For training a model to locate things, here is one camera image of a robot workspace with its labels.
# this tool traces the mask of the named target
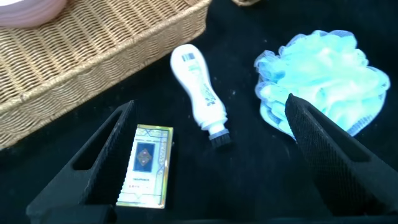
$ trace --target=woven basket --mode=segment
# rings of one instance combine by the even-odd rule
[[[260,0],[232,0],[239,6],[251,6],[256,2],[259,2]]]
[[[0,149],[205,30],[211,0],[71,0],[36,29],[0,28]]]

